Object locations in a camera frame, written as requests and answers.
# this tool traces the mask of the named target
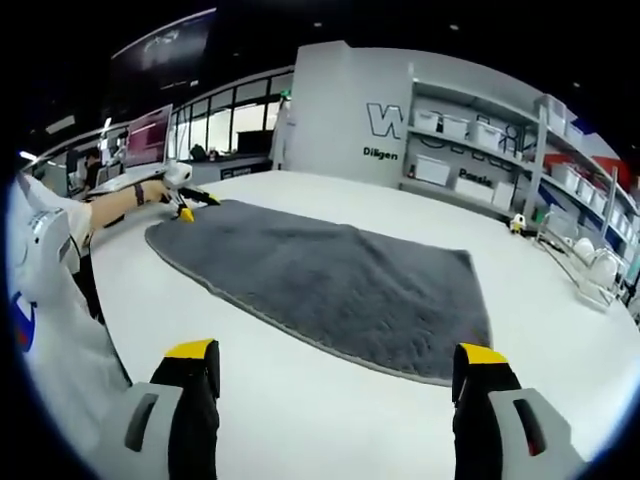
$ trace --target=gray rug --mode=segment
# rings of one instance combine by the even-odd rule
[[[234,200],[194,214],[149,227],[147,242],[212,294],[321,350],[450,385],[458,343],[491,345],[466,251]]]

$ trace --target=wrist band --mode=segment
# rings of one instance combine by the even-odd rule
[[[142,185],[136,183],[133,186],[133,189],[136,192],[136,202],[138,203],[138,206],[144,205],[144,191],[142,190]]]

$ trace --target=dish rack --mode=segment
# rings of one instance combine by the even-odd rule
[[[585,237],[594,246],[594,253],[587,258],[574,250],[578,240]],[[606,310],[624,292],[623,281],[629,268],[628,262],[620,258],[596,232],[579,226],[576,219],[563,210],[552,208],[545,215],[535,241],[567,273],[576,286],[577,296],[589,306]],[[616,274],[610,282],[594,278],[594,267],[602,265],[603,261],[615,264]]]

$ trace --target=small figurine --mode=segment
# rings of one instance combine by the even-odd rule
[[[524,219],[524,215],[516,213],[509,222],[509,231],[511,233],[522,233],[525,228],[527,228],[527,221]]]

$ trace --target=white table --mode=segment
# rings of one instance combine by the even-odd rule
[[[221,199],[467,249],[495,349],[523,386],[538,389],[570,422],[585,459],[623,414],[640,372],[630,315],[619,303],[605,315],[578,302],[553,259],[502,224],[405,192],[290,172],[204,188]],[[96,235],[95,280],[134,381],[148,381],[178,343],[219,340],[220,478],[453,478],[450,389],[340,360],[212,296],[147,246],[144,230],[167,208],[145,207]]]

